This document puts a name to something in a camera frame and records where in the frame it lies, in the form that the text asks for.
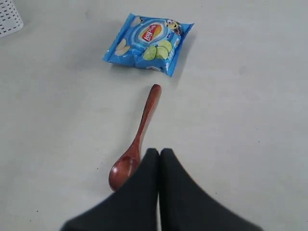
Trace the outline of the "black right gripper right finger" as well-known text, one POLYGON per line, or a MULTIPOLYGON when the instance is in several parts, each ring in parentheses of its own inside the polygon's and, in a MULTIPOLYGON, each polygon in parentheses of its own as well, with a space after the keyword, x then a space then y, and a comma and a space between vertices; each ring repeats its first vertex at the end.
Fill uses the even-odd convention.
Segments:
POLYGON ((190 177, 172 149, 160 154, 159 207, 164 231, 260 231, 230 211, 190 177))

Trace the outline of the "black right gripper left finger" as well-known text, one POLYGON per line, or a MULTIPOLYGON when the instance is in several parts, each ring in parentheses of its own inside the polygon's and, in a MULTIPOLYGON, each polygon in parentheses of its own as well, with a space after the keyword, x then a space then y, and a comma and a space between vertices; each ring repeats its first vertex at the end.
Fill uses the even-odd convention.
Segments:
POLYGON ((63 231, 155 231, 159 153, 150 148, 139 167, 115 193, 68 220, 63 231))

